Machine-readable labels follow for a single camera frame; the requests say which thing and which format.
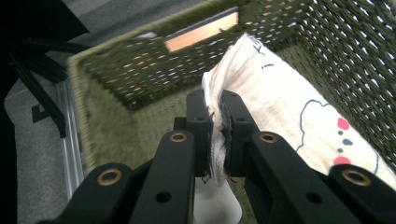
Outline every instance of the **screw hole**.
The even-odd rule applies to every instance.
[[[316,193],[308,192],[305,194],[306,199],[311,203],[321,203],[322,199]]]
[[[262,135],[260,135],[260,139],[266,143],[274,143],[277,141],[276,137],[269,133],[263,133]]]
[[[184,133],[174,133],[170,138],[172,142],[184,142],[187,139],[187,135]]]
[[[168,191],[163,191],[161,193],[158,193],[157,196],[155,197],[155,199],[159,203],[167,203],[167,202],[171,201],[172,195]]]
[[[354,170],[345,170],[343,171],[343,177],[356,185],[359,186],[370,186],[371,185],[371,180],[369,177],[367,177],[367,175],[362,174],[361,172],[358,171],[354,171]]]
[[[108,169],[103,171],[97,177],[96,181],[100,186],[110,186],[113,185],[122,178],[122,172],[119,169]]]

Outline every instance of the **metal frame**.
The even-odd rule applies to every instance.
[[[66,137],[62,138],[64,154],[64,175],[66,178],[67,198],[70,200],[74,191],[84,180],[81,155],[78,144],[78,131],[74,105],[70,94],[69,80],[57,84],[59,107],[64,113]]]

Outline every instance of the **wicker texture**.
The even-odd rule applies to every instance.
[[[385,1],[315,1],[306,13],[298,38],[321,72],[303,74],[396,171],[395,10]]]
[[[168,35],[238,6],[234,28],[175,52]],[[396,171],[396,19],[387,1],[214,0],[143,26],[69,60],[86,174],[151,159],[185,97],[244,32],[305,76]],[[147,32],[153,38],[138,37]],[[243,186],[230,182],[255,223]]]

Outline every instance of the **cloth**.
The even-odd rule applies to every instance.
[[[335,164],[351,163],[396,189],[396,176],[378,153],[304,77],[253,36],[242,35],[204,74],[203,90],[214,123],[211,168],[216,185],[227,178],[219,103],[228,90],[242,97],[261,131],[283,136],[311,168],[326,175]]]

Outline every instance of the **gray floor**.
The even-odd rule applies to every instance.
[[[64,0],[90,30],[89,34],[79,36],[73,42],[91,46],[202,1]],[[50,53],[49,56],[64,64],[70,55]],[[37,79],[59,104],[57,86],[43,78]],[[33,122],[34,106],[39,103],[18,80],[6,98],[6,110],[16,133],[19,223],[55,218],[68,201],[63,142],[51,118]]]

